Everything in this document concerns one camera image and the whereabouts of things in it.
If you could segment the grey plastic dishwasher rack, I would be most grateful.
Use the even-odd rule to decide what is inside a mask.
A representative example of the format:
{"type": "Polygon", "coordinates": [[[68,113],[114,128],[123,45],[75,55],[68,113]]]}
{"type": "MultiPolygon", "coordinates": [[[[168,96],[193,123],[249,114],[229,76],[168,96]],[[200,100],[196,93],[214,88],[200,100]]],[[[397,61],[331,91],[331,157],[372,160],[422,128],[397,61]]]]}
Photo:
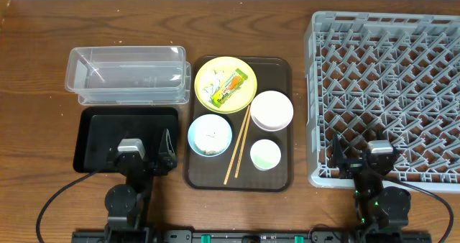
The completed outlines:
{"type": "Polygon", "coordinates": [[[382,132],[400,151],[390,175],[459,192],[459,18],[316,12],[304,35],[308,180],[350,188],[332,140],[356,157],[382,132]]]}

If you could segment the left wooden chopstick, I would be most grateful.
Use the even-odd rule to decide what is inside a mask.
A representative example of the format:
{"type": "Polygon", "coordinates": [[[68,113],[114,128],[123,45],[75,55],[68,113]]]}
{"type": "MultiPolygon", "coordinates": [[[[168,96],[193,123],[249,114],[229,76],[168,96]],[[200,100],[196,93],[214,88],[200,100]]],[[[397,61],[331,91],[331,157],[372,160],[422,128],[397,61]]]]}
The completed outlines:
{"type": "Polygon", "coordinates": [[[248,105],[248,107],[247,107],[246,113],[245,113],[244,118],[243,118],[243,122],[241,123],[241,127],[240,127],[240,130],[239,130],[238,136],[236,138],[236,144],[234,146],[234,150],[233,150],[232,155],[231,155],[231,160],[229,162],[229,166],[228,166],[227,171],[226,171],[226,176],[224,178],[224,185],[226,185],[228,183],[229,176],[230,176],[233,164],[234,164],[236,151],[238,150],[240,139],[241,139],[242,133],[244,131],[245,124],[247,122],[247,117],[249,116],[249,111],[250,111],[250,105],[248,105]]]}

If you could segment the pile of cooked rice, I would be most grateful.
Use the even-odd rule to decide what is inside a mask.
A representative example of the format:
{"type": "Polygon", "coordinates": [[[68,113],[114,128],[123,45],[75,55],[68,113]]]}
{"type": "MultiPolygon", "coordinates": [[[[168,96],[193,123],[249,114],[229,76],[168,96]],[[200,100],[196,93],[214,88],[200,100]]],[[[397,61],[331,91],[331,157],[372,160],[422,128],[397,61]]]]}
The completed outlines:
{"type": "Polygon", "coordinates": [[[195,145],[204,155],[217,155],[223,152],[228,139],[228,129],[224,126],[200,122],[195,128],[195,145]]]}

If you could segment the wooden chopstick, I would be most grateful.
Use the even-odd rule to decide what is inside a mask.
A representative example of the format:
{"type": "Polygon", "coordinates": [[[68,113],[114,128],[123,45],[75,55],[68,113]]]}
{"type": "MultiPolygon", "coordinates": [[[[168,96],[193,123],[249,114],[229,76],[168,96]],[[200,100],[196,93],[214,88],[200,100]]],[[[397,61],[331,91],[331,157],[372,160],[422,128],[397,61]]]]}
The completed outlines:
{"type": "Polygon", "coordinates": [[[241,127],[240,127],[240,130],[239,130],[238,136],[236,138],[236,144],[234,146],[234,150],[233,150],[232,155],[231,155],[231,160],[229,162],[229,166],[228,166],[227,171],[226,171],[226,176],[224,178],[224,185],[226,185],[228,183],[229,176],[230,176],[233,164],[234,164],[236,151],[238,150],[240,139],[241,139],[242,133],[244,131],[245,124],[247,122],[247,117],[249,116],[249,111],[250,111],[250,105],[248,105],[248,107],[247,107],[246,113],[245,113],[244,118],[243,118],[243,122],[241,123],[241,127]]]}
{"type": "Polygon", "coordinates": [[[238,176],[239,176],[239,170],[240,170],[241,163],[242,163],[242,156],[243,156],[243,153],[244,153],[244,146],[245,146],[245,143],[246,143],[246,138],[247,138],[247,133],[248,133],[248,128],[249,128],[249,122],[250,122],[250,105],[248,106],[246,119],[245,119],[245,123],[244,123],[244,129],[243,129],[243,135],[242,135],[243,137],[241,139],[241,147],[240,147],[240,151],[239,151],[239,157],[238,157],[238,162],[237,162],[237,166],[236,166],[236,172],[235,172],[235,175],[234,175],[235,178],[238,178],[238,176]]]}

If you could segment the dark brown serving tray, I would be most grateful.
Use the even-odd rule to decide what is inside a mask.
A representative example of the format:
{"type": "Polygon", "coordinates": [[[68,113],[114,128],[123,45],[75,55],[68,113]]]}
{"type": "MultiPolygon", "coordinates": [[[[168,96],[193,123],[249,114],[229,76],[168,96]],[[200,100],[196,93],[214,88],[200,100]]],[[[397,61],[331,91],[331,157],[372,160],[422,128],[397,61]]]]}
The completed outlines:
{"type": "MultiPolygon", "coordinates": [[[[292,97],[292,71],[282,58],[242,57],[257,77],[257,93],[279,91],[292,97]]],[[[244,153],[238,162],[239,151],[234,149],[246,109],[221,116],[231,127],[231,142],[227,150],[215,157],[199,155],[187,146],[184,157],[184,179],[194,189],[220,191],[281,192],[293,181],[293,126],[289,124],[277,132],[261,130],[254,122],[249,124],[244,153]],[[260,139],[269,139],[279,146],[281,159],[274,168],[256,169],[250,157],[251,146],[260,139]]]]}

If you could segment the right wooden chopstick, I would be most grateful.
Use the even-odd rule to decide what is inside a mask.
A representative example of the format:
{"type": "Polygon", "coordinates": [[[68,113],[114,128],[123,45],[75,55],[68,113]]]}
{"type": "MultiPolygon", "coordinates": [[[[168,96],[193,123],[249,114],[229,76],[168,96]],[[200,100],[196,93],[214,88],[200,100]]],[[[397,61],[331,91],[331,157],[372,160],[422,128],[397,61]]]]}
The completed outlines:
{"type": "Polygon", "coordinates": [[[235,172],[235,175],[234,175],[235,178],[238,178],[238,176],[239,176],[239,170],[240,170],[241,163],[242,163],[242,156],[243,156],[243,153],[244,153],[244,146],[245,146],[245,143],[246,143],[246,138],[247,138],[247,133],[248,133],[248,128],[249,128],[249,122],[250,122],[250,105],[248,106],[246,119],[245,119],[245,123],[244,123],[244,129],[243,129],[243,135],[242,135],[243,137],[241,139],[241,147],[240,147],[240,151],[239,151],[239,157],[238,157],[238,162],[237,162],[237,166],[236,166],[236,172],[235,172]]]}

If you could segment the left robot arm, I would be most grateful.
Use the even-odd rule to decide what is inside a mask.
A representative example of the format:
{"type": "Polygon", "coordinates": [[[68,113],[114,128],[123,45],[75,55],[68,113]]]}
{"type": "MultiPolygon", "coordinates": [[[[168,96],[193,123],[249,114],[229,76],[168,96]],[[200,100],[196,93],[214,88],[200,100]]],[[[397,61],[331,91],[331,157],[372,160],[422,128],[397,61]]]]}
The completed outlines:
{"type": "Polygon", "coordinates": [[[105,242],[154,242],[155,230],[147,224],[153,179],[177,167],[170,131],[164,129],[159,147],[148,155],[140,139],[123,139],[117,147],[114,167],[126,177],[105,197],[108,211],[105,242]]]}

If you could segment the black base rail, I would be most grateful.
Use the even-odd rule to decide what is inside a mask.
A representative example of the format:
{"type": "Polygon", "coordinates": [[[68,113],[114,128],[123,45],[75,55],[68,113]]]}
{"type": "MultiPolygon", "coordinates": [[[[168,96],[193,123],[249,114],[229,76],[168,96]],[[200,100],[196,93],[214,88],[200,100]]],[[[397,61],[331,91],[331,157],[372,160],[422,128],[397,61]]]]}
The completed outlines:
{"type": "Polygon", "coordinates": [[[75,231],[72,243],[103,242],[163,242],[163,243],[334,243],[355,242],[350,234],[331,231],[312,231],[301,233],[221,233],[192,232],[188,230],[170,230],[161,234],[149,235],[147,232],[75,231]]]}

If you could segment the green snack wrapper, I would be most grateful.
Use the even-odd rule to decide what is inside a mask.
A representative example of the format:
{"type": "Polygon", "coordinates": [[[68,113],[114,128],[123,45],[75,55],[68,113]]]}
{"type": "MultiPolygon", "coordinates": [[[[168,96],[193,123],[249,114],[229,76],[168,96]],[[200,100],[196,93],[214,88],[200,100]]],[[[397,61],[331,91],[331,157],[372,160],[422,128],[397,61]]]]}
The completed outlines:
{"type": "Polygon", "coordinates": [[[227,81],[211,96],[211,103],[220,108],[248,79],[248,75],[242,70],[236,69],[227,81]]]}

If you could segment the light blue bowl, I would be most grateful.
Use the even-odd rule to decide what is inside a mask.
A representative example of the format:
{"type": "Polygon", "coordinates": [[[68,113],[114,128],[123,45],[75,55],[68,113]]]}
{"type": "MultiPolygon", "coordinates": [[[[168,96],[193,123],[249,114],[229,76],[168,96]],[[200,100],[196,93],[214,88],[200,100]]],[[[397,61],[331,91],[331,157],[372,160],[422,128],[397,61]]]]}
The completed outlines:
{"type": "Polygon", "coordinates": [[[231,126],[227,122],[227,120],[225,120],[225,118],[223,118],[223,117],[221,117],[219,115],[216,115],[216,114],[205,114],[203,116],[198,117],[195,121],[192,122],[192,124],[190,125],[189,130],[188,130],[188,144],[190,145],[191,149],[195,153],[197,153],[198,155],[204,156],[204,157],[215,157],[215,156],[218,156],[218,155],[223,153],[223,152],[220,152],[217,155],[204,155],[202,152],[200,152],[198,150],[198,148],[196,147],[196,144],[195,144],[195,133],[196,133],[196,126],[200,122],[207,123],[207,124],[212,124],[213,126],[221,125],[221,126],[224,126],[224,127],[226,127],[228,129],[229,139],[228,139],[227,146],[226,146],[225,150],[223,151],[223,152],[225,152],[226,149],[229,147],[229,145],[231,143],[233,133],[232,133],[231,126]]]}

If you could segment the black plastic tray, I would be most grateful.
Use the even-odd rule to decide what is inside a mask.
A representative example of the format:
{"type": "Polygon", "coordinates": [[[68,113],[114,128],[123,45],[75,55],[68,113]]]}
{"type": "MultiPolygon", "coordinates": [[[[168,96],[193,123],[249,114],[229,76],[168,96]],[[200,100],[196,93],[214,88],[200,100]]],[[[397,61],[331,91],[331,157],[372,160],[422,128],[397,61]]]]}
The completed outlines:
{"type": "Polygon", "coordinates": [[[113,161],[123,139],[140,139],[147,160],[155,160],[163,132],[177,149],[178,112],[170,107],[94,106],[83,110],[73,158],[77,173],[116,171],[113,161]]]}

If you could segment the small white green cup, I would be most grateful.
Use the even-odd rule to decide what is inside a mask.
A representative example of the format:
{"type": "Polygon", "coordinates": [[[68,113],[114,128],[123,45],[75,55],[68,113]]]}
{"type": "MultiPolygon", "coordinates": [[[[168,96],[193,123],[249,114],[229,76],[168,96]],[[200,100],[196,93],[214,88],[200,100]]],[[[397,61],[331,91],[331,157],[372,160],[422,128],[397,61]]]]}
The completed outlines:
{"type": "Polygon", "coordinates": [[[280,163],[281,150],[272,140],[261,139],[251,146],[250,157],[256,169],[266,171],[280,163]]]}

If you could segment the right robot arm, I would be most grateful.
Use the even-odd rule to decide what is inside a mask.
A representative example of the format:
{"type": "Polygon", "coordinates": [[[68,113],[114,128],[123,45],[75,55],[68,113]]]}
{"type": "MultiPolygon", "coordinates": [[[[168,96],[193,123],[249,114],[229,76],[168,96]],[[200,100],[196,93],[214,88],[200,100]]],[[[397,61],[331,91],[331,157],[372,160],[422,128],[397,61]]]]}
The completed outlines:
{"type": "Polygon", "coordinates": [[[400,153],[379,134],[367,143],[358,158],[348,158],[335,134],[328,166],[339,169],[340,179],[352,179],[355,187],[356,215],[362,224],[352,237],[355,242],[402,242],[402,228],[408,225],[410,193],[383,180],[400,153]]]}

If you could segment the yellow plastic plate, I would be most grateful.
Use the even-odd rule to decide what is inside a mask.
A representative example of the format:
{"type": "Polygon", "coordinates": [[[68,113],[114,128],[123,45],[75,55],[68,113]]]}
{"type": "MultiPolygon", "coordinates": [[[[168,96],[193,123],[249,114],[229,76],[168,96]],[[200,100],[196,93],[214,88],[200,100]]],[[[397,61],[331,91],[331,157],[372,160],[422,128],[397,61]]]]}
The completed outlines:
{"type": "Polygon", "coordinates": [[[194,89],[198,100],[207,109],[220,114],[231,114],[244,109],[251,103],[257,92],[257,77],[249,64],[243,60],[228,56],[217,57],[209,60],[199,68],[195,77],[194,89]],[[222,70],[224,72],[221,87],[237,68],[247,74],[248,79],[220,108],[217,108],[211,103],[211,100],[205,99],[203,88],[210,81],[212,70],[222,70]]]}

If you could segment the pink white bowl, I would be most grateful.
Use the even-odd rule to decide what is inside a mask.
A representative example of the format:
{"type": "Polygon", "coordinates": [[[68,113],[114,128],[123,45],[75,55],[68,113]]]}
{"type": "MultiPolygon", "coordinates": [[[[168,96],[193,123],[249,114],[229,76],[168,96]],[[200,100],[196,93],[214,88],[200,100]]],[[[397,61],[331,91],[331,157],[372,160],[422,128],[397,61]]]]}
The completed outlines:
{"type": "Polygon", "coordinates": [[[287,127],[293,114],[290,99],[278,91],[261,92],[254,97],[250,109],[252,121],[267,132],[276,132],[287,127]]]}

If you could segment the clear plastic bin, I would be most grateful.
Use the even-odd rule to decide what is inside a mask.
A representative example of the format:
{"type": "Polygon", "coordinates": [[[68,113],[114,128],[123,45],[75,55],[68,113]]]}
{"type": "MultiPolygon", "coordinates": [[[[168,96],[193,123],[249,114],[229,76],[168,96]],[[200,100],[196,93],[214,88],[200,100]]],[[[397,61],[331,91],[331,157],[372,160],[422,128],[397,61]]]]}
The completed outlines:
{"type": "Polygon", "coordinates": [[[65,77],[65,89],[86,106],[187,104],[190,84],[181,46],[76,47],[65,77]]]}

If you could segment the white tissue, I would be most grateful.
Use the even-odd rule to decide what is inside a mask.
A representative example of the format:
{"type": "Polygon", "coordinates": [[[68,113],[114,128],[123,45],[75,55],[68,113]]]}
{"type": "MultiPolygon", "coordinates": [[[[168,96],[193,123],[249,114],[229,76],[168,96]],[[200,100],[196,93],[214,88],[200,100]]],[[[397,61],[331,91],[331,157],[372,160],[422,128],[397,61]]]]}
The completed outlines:
{"type": "Polygon", "coordinates": [[[214,95],[215,92],[217,92],[217,90],[220,88],[221,80],[223,79],[223,77],[224,72],[222,70],[212,70],[210,81],[203,88],[205,99],[210,100],[212,95],[214,95]]]}

